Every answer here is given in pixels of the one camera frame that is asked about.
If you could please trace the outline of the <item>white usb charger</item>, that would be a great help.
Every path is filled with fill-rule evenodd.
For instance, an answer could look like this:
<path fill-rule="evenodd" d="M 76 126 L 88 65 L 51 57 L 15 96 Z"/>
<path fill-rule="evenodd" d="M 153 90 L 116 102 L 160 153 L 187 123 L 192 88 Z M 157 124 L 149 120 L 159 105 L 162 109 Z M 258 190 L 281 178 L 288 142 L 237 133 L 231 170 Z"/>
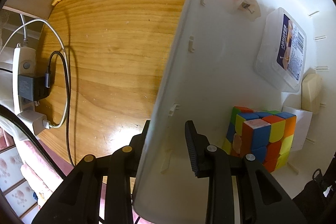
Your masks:
<path fill-rule="evenodd" d="M 45 129 L 50 128 L 50 123 L 44 114 L 33 110 L 25 110 L 18 114 L 18 118 L 29 128 L 29 130 L 38 136 Z"/>

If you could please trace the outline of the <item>grey power adapter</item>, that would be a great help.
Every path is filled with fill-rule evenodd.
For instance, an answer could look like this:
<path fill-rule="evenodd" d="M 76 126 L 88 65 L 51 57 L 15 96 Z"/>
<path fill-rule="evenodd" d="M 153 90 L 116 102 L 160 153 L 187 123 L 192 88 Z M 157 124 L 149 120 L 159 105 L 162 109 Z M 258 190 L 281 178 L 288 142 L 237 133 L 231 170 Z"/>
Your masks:
<path fill-rule="evenodd" d="M 30 101 L 47 98 L 50 88 L 46 87 L 46 77 L 33 77 L 28 75 L 18 76 L 18 95 Z"/>

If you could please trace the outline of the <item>multicolour puzzle cube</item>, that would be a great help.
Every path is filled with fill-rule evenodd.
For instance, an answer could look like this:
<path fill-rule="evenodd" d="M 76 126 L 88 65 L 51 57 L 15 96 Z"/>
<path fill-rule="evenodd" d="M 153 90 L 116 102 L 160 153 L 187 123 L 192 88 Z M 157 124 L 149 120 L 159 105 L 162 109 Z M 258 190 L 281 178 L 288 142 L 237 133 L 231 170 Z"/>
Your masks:
<path fill-rule="evenodd" d="M 285 166 L 293 144 L 297 116 L 285 111 L 232 108 L 222 149 L 231 156 L 255 156 L 270 173 Z"/>

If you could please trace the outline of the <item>white power strip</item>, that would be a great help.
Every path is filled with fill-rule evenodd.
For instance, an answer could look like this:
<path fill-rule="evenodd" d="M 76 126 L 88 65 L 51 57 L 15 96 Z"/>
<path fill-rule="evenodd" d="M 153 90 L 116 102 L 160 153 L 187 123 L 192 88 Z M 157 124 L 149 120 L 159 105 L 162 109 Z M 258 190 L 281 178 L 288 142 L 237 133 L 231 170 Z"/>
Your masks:
<path fill-rule="evenodd" d="M 13 104 L 14 114 L 25 123 L 33 123 L 33 120 L 37 118 L 33 101 L 35 65 L 36 50 L 18 43 L 13 55 Z"/>

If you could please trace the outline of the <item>white square box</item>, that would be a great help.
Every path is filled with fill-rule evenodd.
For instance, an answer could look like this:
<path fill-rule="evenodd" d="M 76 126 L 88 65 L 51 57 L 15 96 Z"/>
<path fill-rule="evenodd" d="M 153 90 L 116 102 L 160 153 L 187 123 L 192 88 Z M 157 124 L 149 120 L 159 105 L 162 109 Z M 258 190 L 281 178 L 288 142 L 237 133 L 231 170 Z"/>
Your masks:
<path fill-rule="evenodd" d="M 296 116 L 294 137 L 290 151 L 295 152 L 302 150 L 310 128 L 313 113 L 302 110 L 299 94 L 288 94 L 283 102 L 282 111 Z"/>

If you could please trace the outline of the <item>cream round case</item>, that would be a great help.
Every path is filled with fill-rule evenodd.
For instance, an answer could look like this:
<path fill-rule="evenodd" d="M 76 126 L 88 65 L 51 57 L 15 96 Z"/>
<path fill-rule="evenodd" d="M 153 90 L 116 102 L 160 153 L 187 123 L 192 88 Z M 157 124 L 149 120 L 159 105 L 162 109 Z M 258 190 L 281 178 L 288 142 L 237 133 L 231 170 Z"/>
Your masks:
<path fill-rule="evenodd" d="M 305 72 L 301 91 L 302 109 L 317 114 L 321 107 L 322 77 L 313 68 L 309 68 Z"/>

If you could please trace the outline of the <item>clear plastic toothpick box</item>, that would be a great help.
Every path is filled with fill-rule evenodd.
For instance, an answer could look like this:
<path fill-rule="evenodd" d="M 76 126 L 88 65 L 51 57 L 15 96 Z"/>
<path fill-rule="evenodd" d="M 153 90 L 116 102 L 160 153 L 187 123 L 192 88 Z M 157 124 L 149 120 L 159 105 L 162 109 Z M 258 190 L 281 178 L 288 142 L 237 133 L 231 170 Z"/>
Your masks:
<path fill-rule="evenodd" d="M 281 92 L 299 92 L 306 58 L 303 28 L 282 7 L 266 18 L 256 72 Z"/>

